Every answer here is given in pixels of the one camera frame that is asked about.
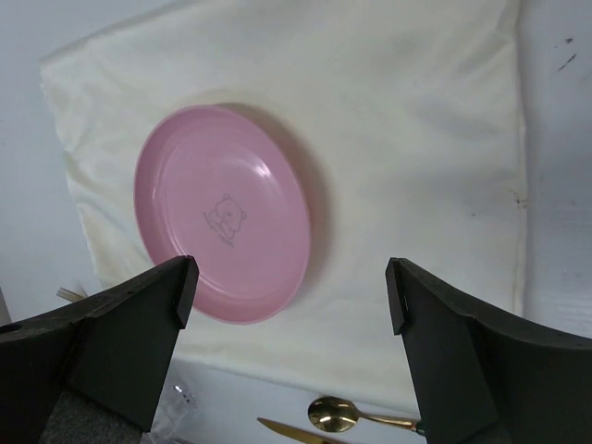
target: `clear plastic bag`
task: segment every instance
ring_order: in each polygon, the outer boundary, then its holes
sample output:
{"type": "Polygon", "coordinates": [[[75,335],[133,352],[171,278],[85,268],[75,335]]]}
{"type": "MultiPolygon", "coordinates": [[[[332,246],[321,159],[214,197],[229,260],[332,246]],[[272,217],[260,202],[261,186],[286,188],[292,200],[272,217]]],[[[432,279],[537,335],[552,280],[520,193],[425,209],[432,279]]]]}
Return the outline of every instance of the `clear plastic bag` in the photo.
{"type": "Polygon", "coordinates": [[[179,434],[194,419],[196,412],[196,399],[174,363],[171,363],[152,429],[142,435],[140,444],[191,444],[180,439],[179,434]]]}

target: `spoon handle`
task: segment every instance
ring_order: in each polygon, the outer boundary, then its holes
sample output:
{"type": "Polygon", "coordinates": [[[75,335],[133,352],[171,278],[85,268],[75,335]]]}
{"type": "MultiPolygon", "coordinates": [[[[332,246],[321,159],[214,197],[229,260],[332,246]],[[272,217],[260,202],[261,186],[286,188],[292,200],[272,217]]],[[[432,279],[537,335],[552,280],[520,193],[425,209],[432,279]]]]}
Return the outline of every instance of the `spoon handle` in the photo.
{"type": "Polygon", "coordinates": [[[375,423],[386,424],[388,426],[398,428],[404,428],[405,430],[410,430],[421,436],[426,435],[422,422],[417,419],[398,418],[396,416],[386,416],[384,414],[368,413],[364,413],[362,417],[370,421],[374,421],[375,423]]]}

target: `white napkin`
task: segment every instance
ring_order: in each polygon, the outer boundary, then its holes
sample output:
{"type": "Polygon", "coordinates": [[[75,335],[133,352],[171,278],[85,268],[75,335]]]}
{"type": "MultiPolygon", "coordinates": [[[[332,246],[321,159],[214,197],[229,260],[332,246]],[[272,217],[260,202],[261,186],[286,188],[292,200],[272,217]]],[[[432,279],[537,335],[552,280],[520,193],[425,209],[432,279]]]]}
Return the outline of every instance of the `white napkin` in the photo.
{"type": "Polygon", "coordinates": [[[311,206],[313,257],[284,312],[247,327],[194,312],[177,356],[415,413],[389,319],[390,256],[522,312],[518,6],[201,1],[49,56],[43,88],[97,275],[111,286],[152,265],[132,181],[154,125],[184,105],[240,104],[283,134],[311,206]]]}

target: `black object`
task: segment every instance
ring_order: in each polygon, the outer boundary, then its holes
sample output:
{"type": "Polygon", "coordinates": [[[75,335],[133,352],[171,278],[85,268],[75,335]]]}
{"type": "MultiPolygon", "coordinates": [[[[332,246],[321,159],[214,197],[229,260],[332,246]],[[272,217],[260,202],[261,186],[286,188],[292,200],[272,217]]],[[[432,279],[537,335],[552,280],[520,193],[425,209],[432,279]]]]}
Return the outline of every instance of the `black object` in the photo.
{"type": "Polygon", "coordinates": [[[0,441],[137,443],[154,419],[199,271],[180,256],[0,327],[0,441]]]}
{"type": "Polygon", "coordinates": [[[429,444],[592,442],[592,339],[456,290],[406,259],[387,267],[429,444]]]}

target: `plate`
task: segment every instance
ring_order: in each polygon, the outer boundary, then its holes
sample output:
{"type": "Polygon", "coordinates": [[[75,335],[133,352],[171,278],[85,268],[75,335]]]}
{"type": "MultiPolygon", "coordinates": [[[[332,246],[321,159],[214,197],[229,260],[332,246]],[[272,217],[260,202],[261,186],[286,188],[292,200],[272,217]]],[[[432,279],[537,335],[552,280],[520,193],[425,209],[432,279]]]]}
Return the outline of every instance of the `plate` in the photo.
{"type": "Polygon", "coordinates": [[[195,257],[193,306],[259,322],[302,283],[311,231],[302,188],[274,142],[224,107],[185,108],[156,126],[134,180],[142,240],[155,264],[195,257]]]}

